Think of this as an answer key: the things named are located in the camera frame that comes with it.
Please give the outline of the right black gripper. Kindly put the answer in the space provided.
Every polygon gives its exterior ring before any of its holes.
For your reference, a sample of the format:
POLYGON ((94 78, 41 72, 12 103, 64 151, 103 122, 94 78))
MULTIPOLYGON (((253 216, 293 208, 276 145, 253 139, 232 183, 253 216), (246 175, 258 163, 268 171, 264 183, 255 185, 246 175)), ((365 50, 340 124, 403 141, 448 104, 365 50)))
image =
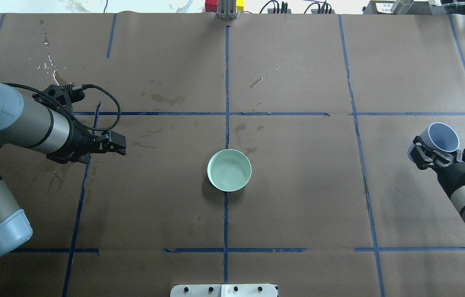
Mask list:
POLYGON ((409 150, 410 160, 420 170, 434 170, 438 183, 448 198, 465 186, 465 162, 451 164, 451 153, 427 145, 421 137, 415 137, 412 144, 413 147, 409 150))

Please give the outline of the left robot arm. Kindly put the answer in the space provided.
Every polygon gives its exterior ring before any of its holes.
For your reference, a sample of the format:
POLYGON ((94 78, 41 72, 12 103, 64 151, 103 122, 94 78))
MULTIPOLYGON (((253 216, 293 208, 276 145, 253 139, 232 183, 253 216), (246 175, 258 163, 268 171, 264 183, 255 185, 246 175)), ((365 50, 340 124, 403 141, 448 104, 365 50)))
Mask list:
MULTIPOLYGON (((0 82, 0 165, 19 165, 19 151, 29 150, 59 164, 88 164, 91 154, 124 156, 125 137, 114 131, 122 116, 119 100, 92 83, 49 85, 44 90, 0 82), (98 90, 116 106, 108 127, 85 124, 73 105, 85 91, 98 90)), ((32 238, 33 228, 0 172, 0 258, 32 238)))

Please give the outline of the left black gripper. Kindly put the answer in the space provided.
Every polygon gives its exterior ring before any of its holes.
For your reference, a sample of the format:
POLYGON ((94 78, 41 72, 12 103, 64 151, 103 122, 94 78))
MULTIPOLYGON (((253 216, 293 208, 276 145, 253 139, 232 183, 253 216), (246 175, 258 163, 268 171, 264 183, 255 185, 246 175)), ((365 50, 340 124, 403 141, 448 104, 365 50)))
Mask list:
POLYGON ((117 153, 126 156, 127 141, 124 135, 114 131, 104 131, 95 137, 86 128, 74 121, 67 120, 70 124, 69 135, 61 148, 53 153, 46 154, 48 160, 59 164, 83 163, 89 164, 86 158, 89 154, 117 153))

